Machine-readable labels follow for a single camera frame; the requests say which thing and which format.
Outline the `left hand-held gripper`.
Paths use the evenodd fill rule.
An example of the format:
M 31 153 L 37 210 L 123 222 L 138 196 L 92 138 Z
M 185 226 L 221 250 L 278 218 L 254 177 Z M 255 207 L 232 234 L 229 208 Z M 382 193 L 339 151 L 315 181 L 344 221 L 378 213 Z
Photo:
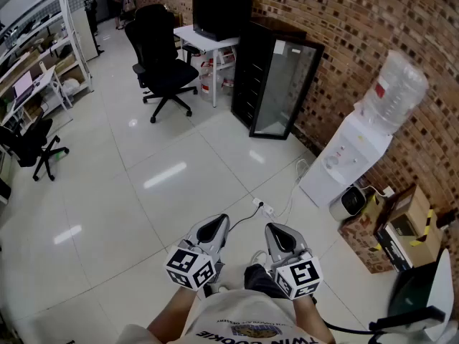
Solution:
M 216 249 L 225 246 L 229 231 L 230 218 L 226 214 L 195 224 L 188 240 L 182 239 L 178 246 L 172 246 L 167 255 L 164 269 L 169 279 L 195 292 L 215 283 L 224 266 Z

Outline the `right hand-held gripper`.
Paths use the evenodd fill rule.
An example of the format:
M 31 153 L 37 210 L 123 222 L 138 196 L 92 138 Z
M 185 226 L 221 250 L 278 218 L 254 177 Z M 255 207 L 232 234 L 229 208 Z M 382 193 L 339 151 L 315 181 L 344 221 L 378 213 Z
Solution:
M 270 275 L 285 296 L 296 300 L 312 295 L 322 283 L 322 269 L 303 236 L 289 226 L 270 222 L 265 240 L 273 261 Z

